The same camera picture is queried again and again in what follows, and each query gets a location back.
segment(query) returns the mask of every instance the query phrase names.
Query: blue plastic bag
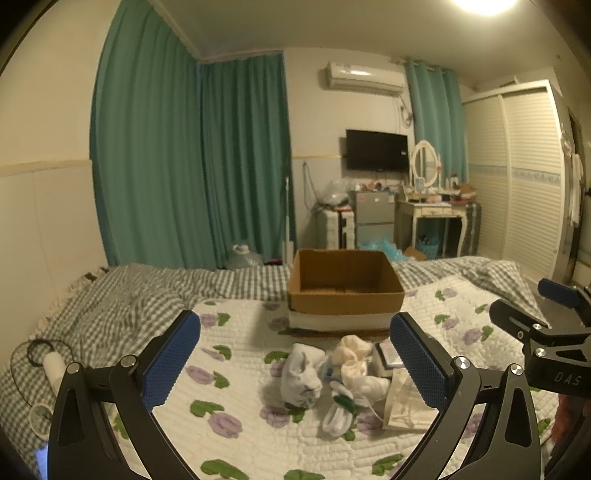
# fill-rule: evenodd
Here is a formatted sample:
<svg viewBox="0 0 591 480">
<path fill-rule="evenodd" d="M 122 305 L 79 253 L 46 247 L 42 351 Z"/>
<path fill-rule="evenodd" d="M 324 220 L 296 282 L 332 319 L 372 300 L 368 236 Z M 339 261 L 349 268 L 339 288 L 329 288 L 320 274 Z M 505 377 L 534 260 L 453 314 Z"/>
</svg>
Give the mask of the blue plastic bag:
<svg viewBox="0 0 591 480">
<path fill-rule="evenodd" d="M 370 242 L 368 244 L 360 245 L 359 249 L 361 250 L 379 250 L 386 254 L 388 260 L 391 262 L 404 262 L 408 260 L 401 250 L 396 248 L 396 245 L 391 244 L 388 242 L 388 235 L 384 235 L 381 240 L 377 242 Z"/>
</svg>

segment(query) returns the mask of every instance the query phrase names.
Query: vanity table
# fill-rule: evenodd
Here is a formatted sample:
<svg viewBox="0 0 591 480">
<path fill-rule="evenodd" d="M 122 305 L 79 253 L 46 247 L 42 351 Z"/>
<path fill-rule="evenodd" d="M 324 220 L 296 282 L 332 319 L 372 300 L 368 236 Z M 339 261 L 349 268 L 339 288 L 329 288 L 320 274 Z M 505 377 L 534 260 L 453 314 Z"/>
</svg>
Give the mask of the vanity table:
<svg viewBox="0 0 591 480">
<path fill-rule="evenodd" d="M 462 231 L 460 241 L 457 245 L 457 256 L 462 254 L 462 245 L 466 238 L 468 219 L 466 216 L 466 205 L 451 205 L 450 203 L 413 203 L 398 202 L 398 211 L 402 215 L 413 218 L 413 236 L 411 246 L 417 247 L 417 225 L 419 218 L 443 218 L 445 219 L 445 234 L 443 235 L 443 252 L 446 252 L 447 237 L 449 234 L 449 219 L 459 218 L 462 220 Z"/>
<path fill-rule="evenodd" d="M 447 237 L 449 235 L 449 219 L 459 218 L 462 220 L 460 241 L 457 246 L 457 256 L 462 254 L 462 246 L 468 229 L 468 219 L 465 205 L 452 205 L 451 203 L 427 203 L 409 202 L 411 197 L 419 199 L 429 195 L 455 195 L 459 192 L 441 188 L 441 157 L 435 148 L 426 140 L 421 140 L 415 146 L 409 162 L 408 175 L 410 186 L 402 186 L 404 201 L 398 202 L 398 211 L 402 215 L 408 215 L 413 219 L 413 231 L 411 246 L 417 247 L 417 224 L 419 218 L 442 218 L 445 219 L 445 233 L 443 236 L 443 252 L 447 251 Z"/>
</svg>

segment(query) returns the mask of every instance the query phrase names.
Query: wardrobe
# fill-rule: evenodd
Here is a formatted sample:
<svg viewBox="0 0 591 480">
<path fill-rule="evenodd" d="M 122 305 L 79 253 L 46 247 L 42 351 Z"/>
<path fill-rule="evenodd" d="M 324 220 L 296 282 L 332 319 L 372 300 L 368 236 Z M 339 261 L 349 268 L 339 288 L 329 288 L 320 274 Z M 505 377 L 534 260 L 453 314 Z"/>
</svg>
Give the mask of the wardrobe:
<svg viewBox="0 0 591 480">
<path fill-rule="evenodd" d="M 482 205 L 479 255 L 515 261 L 533 283 L 567 283 L 579 186 L 566 103 L 542 80 L 480 93 L 464 110 L 469 183 Z"/>
</svg>

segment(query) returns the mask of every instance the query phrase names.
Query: hanging clothes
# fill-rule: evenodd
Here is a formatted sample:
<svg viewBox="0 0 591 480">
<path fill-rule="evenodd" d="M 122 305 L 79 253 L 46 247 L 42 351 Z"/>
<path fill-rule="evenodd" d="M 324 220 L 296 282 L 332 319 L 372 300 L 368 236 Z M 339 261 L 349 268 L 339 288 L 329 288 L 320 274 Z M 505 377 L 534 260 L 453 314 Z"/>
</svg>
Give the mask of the hanging clothes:
<svg viewBox="0 0 591 480">
<path fill-rule="evenodd" d="M 583 163 L 578 154 L 571 156 L 571 186 L 570 186 L 570 223 L 577 227 L 581 218 L 581 186 L 583 183 Z"/>
</svg>

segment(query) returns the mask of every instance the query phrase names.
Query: blue grip pad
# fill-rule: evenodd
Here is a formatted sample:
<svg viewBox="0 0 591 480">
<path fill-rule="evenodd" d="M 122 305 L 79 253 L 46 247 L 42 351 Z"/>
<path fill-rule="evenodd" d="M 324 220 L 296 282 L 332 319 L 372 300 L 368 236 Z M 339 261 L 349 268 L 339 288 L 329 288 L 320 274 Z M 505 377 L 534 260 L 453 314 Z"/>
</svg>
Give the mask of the blue grip pad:
<svg viewBox="0 0 591 480">
<path fill-rule="evenodd" d="M 390 321 L 390 341 L 424 402 L 439 411 L 447 407 L 446 377 L 401 315 Z"/>
<path fill-rule="evenodd" d="M 170 336 L 146 370 L 142 400 L 148 411 L 166 402 L 168 394 L 173 389 L 181 370 L 199 341 L 200 333 L 199 316 L 191 312 Z"/>
</svg>

